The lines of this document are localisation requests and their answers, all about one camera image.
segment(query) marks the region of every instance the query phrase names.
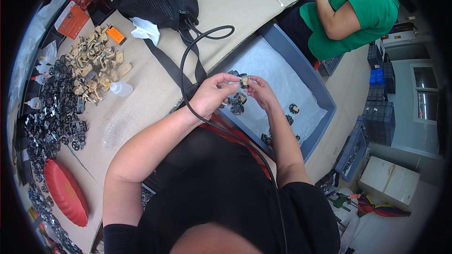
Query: red cushion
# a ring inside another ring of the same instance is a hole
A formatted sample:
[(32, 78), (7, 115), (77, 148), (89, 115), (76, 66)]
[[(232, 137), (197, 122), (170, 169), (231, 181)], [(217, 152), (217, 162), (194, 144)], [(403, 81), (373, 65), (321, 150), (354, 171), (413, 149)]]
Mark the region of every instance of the red cushion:
[(63, 214), (78, 226), (88, 224), (88, 205), (75, 178), (61, 163), (47, 159), (44, 166), (49, 192)]

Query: white cabinet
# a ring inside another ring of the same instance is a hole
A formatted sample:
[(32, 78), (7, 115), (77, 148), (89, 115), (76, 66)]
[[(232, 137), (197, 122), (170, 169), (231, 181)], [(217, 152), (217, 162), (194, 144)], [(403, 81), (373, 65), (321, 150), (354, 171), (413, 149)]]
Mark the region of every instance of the white cabinet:
[(368, 194), (402, 210), (410, 205), (420, 174), (386, 160), (371, 156), (358, 181)]

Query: orange lighter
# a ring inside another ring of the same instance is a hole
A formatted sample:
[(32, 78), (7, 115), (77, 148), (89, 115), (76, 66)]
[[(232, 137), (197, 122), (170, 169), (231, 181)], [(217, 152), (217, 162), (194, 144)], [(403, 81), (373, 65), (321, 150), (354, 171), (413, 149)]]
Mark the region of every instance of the orange lighter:
[(107, 29), (107, 34), (119, 45), (122, 45), (127, 40), (127, 38), (123, 36), (113, 25), (110, 25)]

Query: person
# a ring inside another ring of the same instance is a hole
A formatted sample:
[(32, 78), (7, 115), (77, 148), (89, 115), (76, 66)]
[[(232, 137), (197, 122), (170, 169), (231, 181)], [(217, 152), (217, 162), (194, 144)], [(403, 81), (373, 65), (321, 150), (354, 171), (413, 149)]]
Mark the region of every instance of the person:
[[(267, 82), (251, 80), (245, 92), (267, 112), (271, 127), (288, 253), (337, 253), (335, 216), (306, 173), (284, 112)], [(237, 82), (225, 73), (206, 79), (191, 107), (209, 120)], [(106, 254), (285, 253), (272, 183), (244, 145), (198, 127), (201, 123), (184, 106), (117, 152), (104, 183)], [(158, 174), (162, 161), (182, 169), (143, 212), (141, 182), (156, 168)]]
[(385, 36), (399, 6), (398, 0), (307, 0), (278, 23), (314, 64)]

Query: black cord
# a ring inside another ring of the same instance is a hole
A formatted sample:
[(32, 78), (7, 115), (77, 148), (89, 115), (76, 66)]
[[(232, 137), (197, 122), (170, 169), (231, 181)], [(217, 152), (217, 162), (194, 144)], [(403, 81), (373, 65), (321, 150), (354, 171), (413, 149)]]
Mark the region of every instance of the black cord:
[[(189, 52), (190, 52), (190, 50), (193, 48), (193, 46), (194, 46), (198, 41), (200, 41), (200, 39), (202, 39), (202, 38), (204, 38), (204, 37), (207, 37), (207, 38), (210, 38), (210, 39), (214, 39), (214, 40), (219, 40), (219, 39), (223, 39), (223, 38), (229, 37), (229, 36), (232, 35), (232, 33), (234, 32), (234, 26), (232, 26), (232, 25), (223, 25), (223, 26), (220, 26), (220, 27), (211, 29), (211, 30), (209, 30), (209, 31), (206, 31), (205, 33), (201, 33), (200, 31), (198, 31), (198, 29), (195, 28), (195, 26), (194, 26), (190, 21), (189, 21), (189, 25), (191, 26), (191, 29), (197, 33), (197, 37), (196, 37), (193, 41), (191, 41), (190, 45), (189, 45), (189, 46), (187, 47), (187, 49), (185, 50), (184, 55), (182, 56), (182, 60), (181, 60), (181, 62), (180, 62), (180, 80), (181, 80), (181, 83), (180, 83), (180, 90), (182, 91), (182, 97), (183, 97), (183, 99), (184, 99), (184, 102), (185, 102), (185, 104), (187, 105), (188, 109), (189, 109), (189, 110), (193, 113), (193, 115), (195, 115), (198, 119), (200, 119), (201, 121), (205, 122), (206, 124), (211, 125), (212, 127), (215, 127), (215, 128), (217, 128), (217, 129), (219, 129), (219, 130), (221, 130), (221, 131), (223, 131), (223, 132), (225, 132), (225, 133), (228, 133), (229, 135), (231, 135), (231, 136), (237, 138), (237, 139), (240, 140), (243, 144), (245, 144), (247, 147), (251, 148), (254, 152), (256, 152), (256, 154), (259, 155), (259, 158), (262, 159), (262, 161), (263, 161), (263, 163), (264, 163), (264, 165), (265, 165), (265, 168), (267, 169), (267, 171), (268, 171), (268, 173), (269, 173), (269, 175), (270, 175), (270, 179), (271, 179), (271, 181), (272, 181), (272, 183), (273, 183), (273, 187), (274, 187), (274, 189), (275, 189), (276, 199), (277, 199), (277, 201), (278, 201), (279, 214), (280, 214), (280, 216), (281, 216), (282, 232), (283, 232), (283, 234), (284, 234), (284, 246), (285, 246), (285, 250), (286, 250), (286, 254), (287, 254), (286, 228), (285, 228), (285, 226), (284, 226), (284, 218), (283, 218), (283, 212), (282, 212), (282, 210), (281, 210), (281, 204), (280, 204), (280, 202), (279, 202), (278, 186), (276, 185), (275, 178), (274, 178), (274, 176), (273, 176), (272, 170), (270, 169), (270, 166), (268, 165), (267, 161), (265, 160), (265, 158), (262, 156), (262, 154), (260, 154), (260, 152), (259, 152), (254, 146), (252, 146), (251, 144), (249, 144), (249, 143), (248, 143), (247, 141), (245, 141), (244, 139), (242, 139), (242, 138), (236, 136), (235, 134), (233, 134), (233, 133), (229, 132), (228, 130), (224, 129), (223, 127), (219, 127), (219, 126), (217, 126), (217, 125), (215, 125), (215, 124), (213, 124), (213, 123), (207, 121), (206, 119), (204, 119), (203, 117), (201, 117), (200, 115), (198, 115), (198, 114), (195, 112), (195, 110), (193, 110), (193, 108), (190, 106), (189, 99), (187, 98), (187, 95), (185, 94), (184, 83), (182, 82), (182, 81), (183, 81), (183, 76), (184, 76), (184, 64), (185, 64), (185, 59), (187, 58), (187, 55), (189, 54)], [(227, 34), (227, 35), (225, 35), (225, 36), (221, 36), (221, 37), (210, 37), (210, 36), (208, 36), (208, 35), (211, 34), (211, 33), (214, 33), (214, 32), (219, 31), (219, 30), (224, 30), (224, 29), (231, 29), (231, 31), (229, 32), (229, 34)]]

